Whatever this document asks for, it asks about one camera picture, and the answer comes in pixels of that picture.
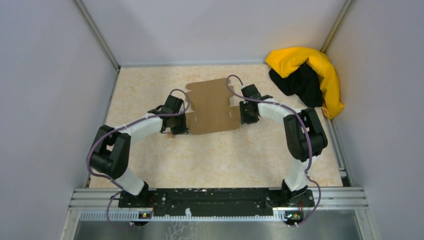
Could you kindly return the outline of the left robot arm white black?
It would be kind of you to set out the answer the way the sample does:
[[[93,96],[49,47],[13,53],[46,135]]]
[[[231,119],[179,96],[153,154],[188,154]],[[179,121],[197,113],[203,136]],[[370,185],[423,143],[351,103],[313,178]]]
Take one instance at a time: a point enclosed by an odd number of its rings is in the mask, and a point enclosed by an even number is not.
[[[121,208],[146,208],[152,206],[153,194],[149,185],[138,177],[129,166],[131,145],[144,138],[165,133],[187,134],[185,112],[189,102],[169,95],[164,104],[149,110],[142,118],[121,126],[101,126],[87,156],[91,174],[112,181],[121,192],[118,205]]]

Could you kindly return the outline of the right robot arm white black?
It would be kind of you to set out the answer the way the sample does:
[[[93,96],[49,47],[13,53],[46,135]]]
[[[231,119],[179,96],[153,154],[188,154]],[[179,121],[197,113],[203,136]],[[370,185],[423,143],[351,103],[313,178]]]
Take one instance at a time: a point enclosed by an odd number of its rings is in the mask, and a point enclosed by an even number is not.
[[[295,206],[308,189],[308,176],[314,161],[328,146],[328,139],[314,108],[303,110],[261,95],[254,84],[241,88],[240,115],[243,124],[268,118],[284,127],[287,149],[292,156],[290,170],[281,184],[280,199]]]

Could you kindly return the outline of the brown cardboard box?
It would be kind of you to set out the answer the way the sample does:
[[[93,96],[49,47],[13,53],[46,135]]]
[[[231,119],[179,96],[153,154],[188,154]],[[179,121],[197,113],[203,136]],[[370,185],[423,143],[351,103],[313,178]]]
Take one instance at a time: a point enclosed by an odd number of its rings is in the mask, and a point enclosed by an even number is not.
[[[185,88],[192,109],[186,113],[186,125],[191,135],[233,131],[241,127],[240,107],[231,106],[233,94],[227,88],[226,78],[191,82]]]

